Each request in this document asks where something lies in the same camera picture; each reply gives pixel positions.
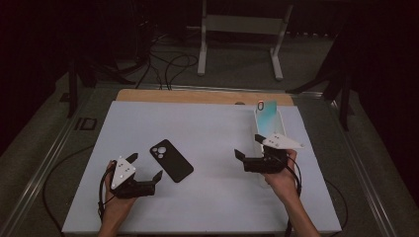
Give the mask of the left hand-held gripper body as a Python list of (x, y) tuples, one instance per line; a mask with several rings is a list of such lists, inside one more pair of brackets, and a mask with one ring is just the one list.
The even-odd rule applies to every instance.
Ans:
[(136, 181), (134, 179), (136, 168), (129, 164), (126, 158), (113, 161), (113, 177), (110, 182), (110, 191), (117, 198), (139, 198), (153, 196), (155, 185), (150, 181)]

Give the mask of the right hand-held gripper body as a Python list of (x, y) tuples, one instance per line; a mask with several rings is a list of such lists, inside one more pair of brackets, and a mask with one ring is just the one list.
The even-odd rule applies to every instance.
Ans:
[(248, 157), (244, 154), (244, 171), (261, 174), (280, 173), (288, 167), (287, 150), (299, 148), (302, 148), (300, 143), (280, 133), (273, 133), (266, 137), (262, 144), (258, 143), (257, 149), (261, 152), (259, 157)]

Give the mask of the white plastic bin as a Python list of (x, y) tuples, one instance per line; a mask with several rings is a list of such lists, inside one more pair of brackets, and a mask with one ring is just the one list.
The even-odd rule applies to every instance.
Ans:
[[(259, 134), (258, 131), (257, 131), (257, 125), (256, 125), (256, 120), (255, 120), (255, 112), (254, 112), (254, 122), (253, 122), (253, 125), (252, 125), (252, 132), (253, 132), (254, 135)], [(258, 143), (255, 141), (254, 142), (255, 154), (256, 155), (261, 155), (261, 152), (257, 149), (257, 146), (258, 146)]]

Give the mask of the pink and blue phone case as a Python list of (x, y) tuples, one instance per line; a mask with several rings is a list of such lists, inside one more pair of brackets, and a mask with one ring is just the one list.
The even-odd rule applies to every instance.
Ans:
[(273, 133), (285, 135), (281, 113), (276, 101), (259, 101), (255, 110), (257, 131), (268, 137)]

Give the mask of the black phone case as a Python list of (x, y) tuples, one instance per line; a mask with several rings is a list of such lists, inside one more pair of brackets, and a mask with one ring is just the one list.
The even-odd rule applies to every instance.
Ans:
[(175, 183), (180, 183), (194, 172), (194, 167), (168, 139), (153, 145), (149, 152)]

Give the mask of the person's left hand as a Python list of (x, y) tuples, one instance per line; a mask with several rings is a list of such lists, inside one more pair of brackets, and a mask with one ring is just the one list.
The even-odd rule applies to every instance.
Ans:
[(124, 221), (133, 207), (136, 197), (134, 198), (118, 198), (110, 191), (110, 182), (113, 173), (110, 173), (105, 178), (105, 214), (104, 221)]

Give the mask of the person's right hand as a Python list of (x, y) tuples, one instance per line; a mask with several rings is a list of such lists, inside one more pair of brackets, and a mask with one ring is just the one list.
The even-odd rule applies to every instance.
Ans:
[(294, 178), (294, 161), (296, 152), (287, 150), (288, 167), (277, 174), (264, 174), (265, 181), (271, 186), (274, 193), (283, 203), (298, 199)]

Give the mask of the white board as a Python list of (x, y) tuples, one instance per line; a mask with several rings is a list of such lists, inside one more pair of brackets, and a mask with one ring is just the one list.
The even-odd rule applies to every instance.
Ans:
[(258, 174), (247, 173), (234, 156), (254, 154), (254, 107), (238, 105), (113, 102), (67, 218), (66, 233), (95, 233), (100, 227), (98, 192), (108, 162), (137, 154), (139, 180), (160, 165), (149, 150), (169, 140), (194, 171), (175, 183), (163, 176), (152, 197), (134, 205), (121, 230), (147, 234), (280, 233), (284, 206)]

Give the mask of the black floor plate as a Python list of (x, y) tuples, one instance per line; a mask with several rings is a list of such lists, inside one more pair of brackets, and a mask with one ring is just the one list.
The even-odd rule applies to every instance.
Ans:
[(75, 124), (75, 130), (94, 130), (97, 125), (95, 118), (79, 118)]

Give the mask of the wooden board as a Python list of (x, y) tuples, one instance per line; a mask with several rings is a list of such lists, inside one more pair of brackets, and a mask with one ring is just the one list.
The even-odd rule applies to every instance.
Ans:
[(276, 101), (279, 106), (293, 105), (292, 97), (287, 94), (188, 90), (122, 89), (118, 92), (117, 101), (218, 105), (256, 105), (259, 101)]

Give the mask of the black stand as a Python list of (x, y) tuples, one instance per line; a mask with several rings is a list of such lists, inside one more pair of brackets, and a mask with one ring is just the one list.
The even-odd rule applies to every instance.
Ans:
[(81, 79), (88, 87), (94, 87), (97, 83), (97, 80), (89, 75), (89, 70), (97, 70), (107, 76), (112, 80), (117, 81), (123, 85), (133, 85), (132, 81), (129, 81), (123, 78), (117, 72), (112, 71), (106, 66), (98, 63), (97, 61), (84, 57), (82, 59), (70, 59), (68, 63), (68, 114), (69, 118), (75, 115), (75, 112), (78, 107), (78, 79)]
[(287, 93), (298, 95), (323, 82), (328, 82), (328, 84), (321, 97), (324, 101), (332, 102), (337, 96), (340, 96), (339, 121), (342, 127), (348, 130), (352, 78), (348, 62), (344, 57), (344, 40), (341, 35), (338, 35), (333, 41), (315, 77), (299, 87), (288, 89)]

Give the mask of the white metal stand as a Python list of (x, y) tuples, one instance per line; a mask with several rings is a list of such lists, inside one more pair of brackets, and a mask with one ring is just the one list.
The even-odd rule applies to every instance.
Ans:
[(277, 36), (276, 44), (270, 49), (270, 58), (273, 66), (275, 79), (284, 79), (279, 51), (284, 41), (290, 17), (293, 11), (293, 4), (288, 4), (286, 11), (281, 18), (244, 17), (230, 15), (214, 15), (207, 11), (208, 0), (202, 0), (201, 16), (201, 47), (198, 59), (197, 73), (199, 76), (206, 74), (207, 65), (207, 32), (224, 32), (240, 34), (259, 34)]

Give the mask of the metal floor rail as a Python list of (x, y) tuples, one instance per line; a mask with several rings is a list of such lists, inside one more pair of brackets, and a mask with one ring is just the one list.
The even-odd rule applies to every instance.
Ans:
[(350, 161), (354, 167), (354, 171), (359, 180), (361, 188), (364, 192), (370, 210), (376, 220), (377, 227), (382, 237), (397, 237), (395, 229), (387, 215), (382, 201), (377, 193), (376, 188), (364, 166), (361, 156), (355, 146), (349, 131), (345, 130), (339, 121), (339, 108), (335, 101), (327, 102), (328, 109), (333, 116), (334, 122), (337, 124), (338, 130), (343, 137), (347, 151), (349, 152)]
[(48, 99), (0, 157), (0, 237), (20, 228), (93, 92), (82, 90), (72, 117), (65, 103)]

